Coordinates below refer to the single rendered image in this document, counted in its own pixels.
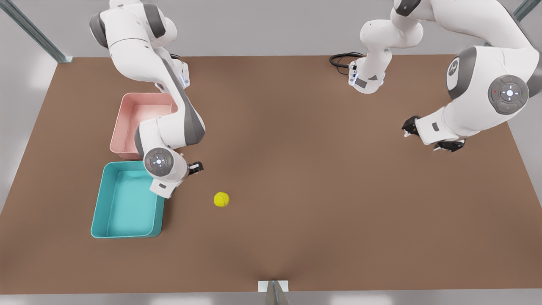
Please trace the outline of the pink plastic tray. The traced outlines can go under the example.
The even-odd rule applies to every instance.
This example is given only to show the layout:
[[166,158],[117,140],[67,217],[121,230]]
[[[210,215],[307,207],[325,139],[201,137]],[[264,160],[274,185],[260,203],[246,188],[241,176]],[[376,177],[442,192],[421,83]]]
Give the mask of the pink plastic tray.
[[141,160],[134,144],[134,133],[139,123],[175,112],[177,106],[167,93],[125,94],[117,115],[110,150],[124,160]]

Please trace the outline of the teal plastic tray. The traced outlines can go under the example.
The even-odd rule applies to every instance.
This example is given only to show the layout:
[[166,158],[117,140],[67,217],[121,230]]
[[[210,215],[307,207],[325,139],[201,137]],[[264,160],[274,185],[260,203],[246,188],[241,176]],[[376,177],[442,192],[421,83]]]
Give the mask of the teal plastic tray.
[[97,193],[91,236],[98,239],[159,236],[165,199],[150,190],[152,181],[142,161],[106,164]]

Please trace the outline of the silver frame post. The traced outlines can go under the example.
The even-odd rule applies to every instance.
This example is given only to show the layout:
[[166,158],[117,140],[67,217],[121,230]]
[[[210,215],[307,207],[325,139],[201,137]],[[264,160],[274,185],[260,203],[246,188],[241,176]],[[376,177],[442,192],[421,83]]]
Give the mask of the silver frame post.
[[513,17],[521,22],[542,0],[523,0],[513,11]]
[[288,280],[260,280],[258,292],[265,293],[264,305],[290,305],[286,292],[290,291]]
[[11,0],[0,0],[0,8],[57,63],[68,64],[73,62],[74,57],[66,56],[60,51]]

